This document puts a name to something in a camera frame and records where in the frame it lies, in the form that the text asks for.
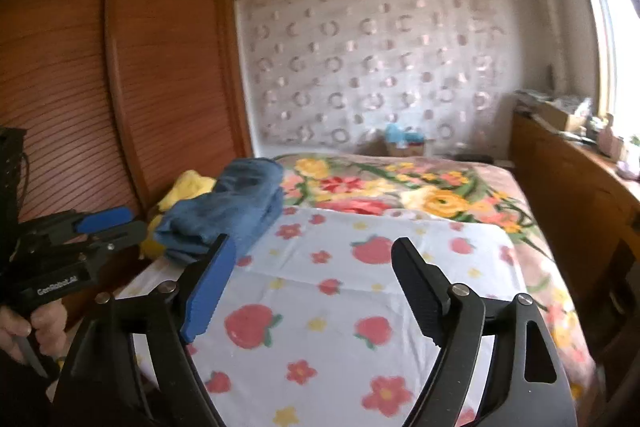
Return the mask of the left hand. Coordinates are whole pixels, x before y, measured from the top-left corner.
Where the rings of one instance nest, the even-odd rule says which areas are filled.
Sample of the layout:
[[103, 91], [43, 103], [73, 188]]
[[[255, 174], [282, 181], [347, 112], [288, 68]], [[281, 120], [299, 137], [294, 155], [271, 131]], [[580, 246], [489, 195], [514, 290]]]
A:
[[34, 333], [39, 350], [47, 357], [57, 358], [66, 343], [65, 326], [67, 310], [61, 300], [41, 306], [29, 317], [21, 317], [6, 306], [1, 307], [0, 345], [1, 350], [13, 360], [25, 363], [24, 355], [17, 346], [17, 338], [27, 338]]

